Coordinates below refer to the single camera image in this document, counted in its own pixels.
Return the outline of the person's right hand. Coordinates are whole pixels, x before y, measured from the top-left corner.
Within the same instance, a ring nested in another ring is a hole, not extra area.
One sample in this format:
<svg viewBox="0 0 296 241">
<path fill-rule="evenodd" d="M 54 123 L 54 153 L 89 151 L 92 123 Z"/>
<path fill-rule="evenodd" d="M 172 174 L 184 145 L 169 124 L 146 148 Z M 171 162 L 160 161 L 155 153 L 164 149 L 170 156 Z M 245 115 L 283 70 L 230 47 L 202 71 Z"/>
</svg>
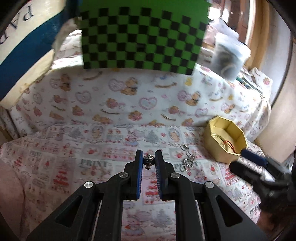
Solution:
<svg viewBox="0 0 296 241">
<path fill-rule="evenodd" d="M 256 224 L 272 240 L 282 232 L 289 221 L 290 217 L 286 215 L 275 215 L 261 210 Z"/>
</svg>

